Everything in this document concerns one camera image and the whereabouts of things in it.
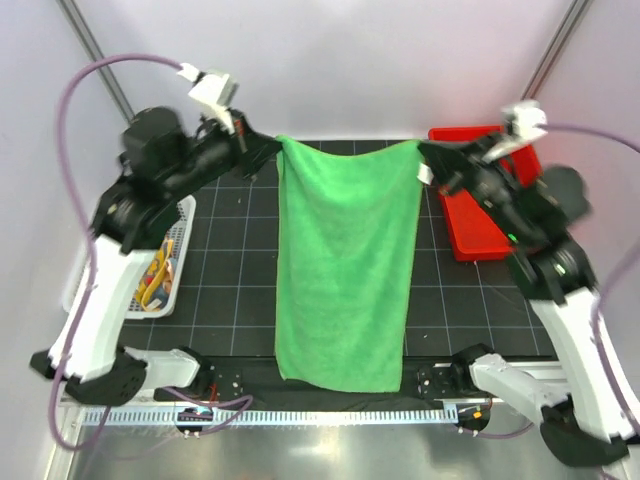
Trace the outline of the white perforated plastic basket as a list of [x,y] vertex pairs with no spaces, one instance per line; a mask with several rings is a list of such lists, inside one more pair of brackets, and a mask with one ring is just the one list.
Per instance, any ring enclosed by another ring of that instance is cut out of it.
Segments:
[[162,246],[141,277],[129,305],[127,320],[161,318],[173,312],[196,206],[192,195],[178,203],[179,220],[167,231]]

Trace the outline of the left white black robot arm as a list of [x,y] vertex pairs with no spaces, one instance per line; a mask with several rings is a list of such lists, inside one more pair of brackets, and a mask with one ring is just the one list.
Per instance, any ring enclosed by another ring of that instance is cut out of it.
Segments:
[[149,351],[119,341],[134,292],[184,198],[233,171],[254,177],[282,149],[231,112],[232,127],[202,119],[195,136],[178,114],[154,107],[135,115],[122,134],[122,172],[100,197],[89,229],[85,290],[56,342],[36,352],[31,368],[64,382],[80,404],[119,407],[145,391],[172,388],[190,400],[208,395],[213,366],[189,347]]

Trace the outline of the red plastic bin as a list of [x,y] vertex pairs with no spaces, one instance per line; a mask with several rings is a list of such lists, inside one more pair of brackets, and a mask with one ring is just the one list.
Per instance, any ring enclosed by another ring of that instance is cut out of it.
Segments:
[[[428,139],[444,142],[468,142],[501,129],[498,125],[435,127],[428,132]],[[502,160],[522,185],[531,184],[541,173],[541,166],[532,145],[511,154],[510,160]],[[502,260],[511,253],[508,238],[501,233],[489,216],[475,203],[466,191],[453,197],[439,196],[443,207],[449,240],[454,257],[459,262]]]

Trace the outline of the yellow patterned towel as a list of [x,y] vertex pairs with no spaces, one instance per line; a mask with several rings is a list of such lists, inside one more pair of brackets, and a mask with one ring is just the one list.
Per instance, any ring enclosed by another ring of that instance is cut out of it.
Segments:
[[134,298],[143,311],[158,311],[169,302],[177,265],[172,255],[173,247],[174,240],[165,237],[161,248],[141,277]]

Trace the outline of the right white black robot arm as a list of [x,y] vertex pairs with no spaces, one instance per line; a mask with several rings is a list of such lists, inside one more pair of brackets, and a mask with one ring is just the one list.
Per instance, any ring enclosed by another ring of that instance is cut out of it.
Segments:
[[508,270],[549,336],[568,386],[560,389],[510,365],[484,344],[451,358],[448,381],[463,396],[497,396],[538,427],[554,457],[569,467],[605,467],[629,455],[638,417],[622,405],[628,383],[613,359],[604,324],[593,319],[602,296],[570,226],[590,204],[580,174],[553,165],[528,185],[501,164],[519,149],[492,132],[466,143],[422,141],[418,149],[446,196],[469,193],[509,239]]

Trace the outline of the green microfiber towel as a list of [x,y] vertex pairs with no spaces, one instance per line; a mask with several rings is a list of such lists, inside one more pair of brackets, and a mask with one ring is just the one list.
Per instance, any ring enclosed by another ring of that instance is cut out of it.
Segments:
[[276,359],[403,358],[423,192],[417,142],[356,155],[280,142]]

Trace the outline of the aluminium frame rail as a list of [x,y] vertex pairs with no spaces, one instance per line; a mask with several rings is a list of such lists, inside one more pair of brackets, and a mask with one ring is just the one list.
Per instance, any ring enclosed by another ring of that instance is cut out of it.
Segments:
[[196,403],[164,390],[140,393],[112,408],[83,405],[79,421],[97,426],[320,426],[444,423],[485,431],[502,406],[463,390],[443,357],[403,360],[401,387],[391,394],[341,393],[281,379],[272,357],[213,357]]

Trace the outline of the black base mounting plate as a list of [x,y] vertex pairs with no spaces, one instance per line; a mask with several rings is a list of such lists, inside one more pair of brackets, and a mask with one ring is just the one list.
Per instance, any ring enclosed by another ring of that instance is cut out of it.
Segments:
[[208,357],[190,385],[173,389],[200,402],[231,402],[249,395],[252,410],[293,412],[412,411],[454,399],[490,397],[447,358],[412,356],[302,368],[275,357]]

